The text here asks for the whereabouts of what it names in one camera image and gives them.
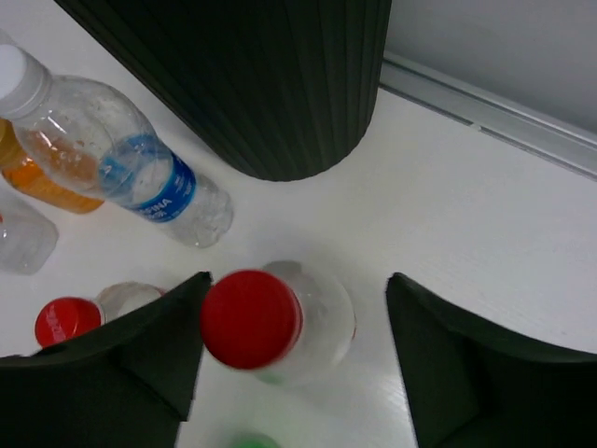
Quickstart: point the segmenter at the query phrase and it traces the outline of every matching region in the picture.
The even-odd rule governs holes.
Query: clear plastic bottle
[[[223,364],[277,385],[299,385],[337,365],[354,337],[354,310],[330,273],[295,261],[231,273],[201,307],[205,347]]]
[[[104,203],[63,189],[49,180],[21,148],[12,126],[5,119],[0,119],[0,170],[14,189],[72,213],[89,213]]]
[[[58,241],[54,224],[18,200],[0,202],[0,270],[31,275]]]
[[[60,297],[42,308],[35,337],[42,347],[62,343],[159,299],[162,289],[144,283],[118,283],[102,290],[94,301]]]
[[[0,117],[57,184],[106,199],[206,247],[232,221],[229,195],[194,173],[122,93],[81,77],[53,77],[25,51],[0,45]]]

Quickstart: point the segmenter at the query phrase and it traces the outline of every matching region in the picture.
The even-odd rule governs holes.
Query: white bottle cap
[[[51,85],[48,69],[31,54],[0,45],[0,117],[20,119],[46,98]]]

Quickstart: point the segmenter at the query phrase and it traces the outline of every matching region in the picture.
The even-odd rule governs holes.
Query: red bottle cap
[[[61,343],[102,325],[102,312],[92,301],[60,297],[42,308],[35,321],[35,337],[42,347]]]
[[[290,351],[300,335],[302,312],[277,277],[238,271],[208,291],[200,327],[205,347],[217,360],[234,369],[259,369]]]

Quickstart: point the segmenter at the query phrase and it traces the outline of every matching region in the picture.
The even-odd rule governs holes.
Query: white wall
[[[597,132],[594,0],[394,0],[386,48]]]

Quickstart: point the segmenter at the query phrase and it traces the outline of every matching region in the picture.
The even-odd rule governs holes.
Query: bottle cap
[[[0,119],[0,168],[11,163],[22,153],[12,126],[5,119]]]
[[[277,277],[238,271],[208,291],[200,328],[205,347],[217,360],[234,369],[259,369],[294,346],[302,312],[292,290]]]
[[[35,321],[35,338],[48,347],[97,329],[102,321],[102,312],[92,301],[60,297],[42,308]]]
[[[34,111],[51,85],[48,69],[31,54],[0,45],[0,117],[19,119]]]
[[[230,448],[280,448],[280,445],[267,436],[251,434],[237,437]]]

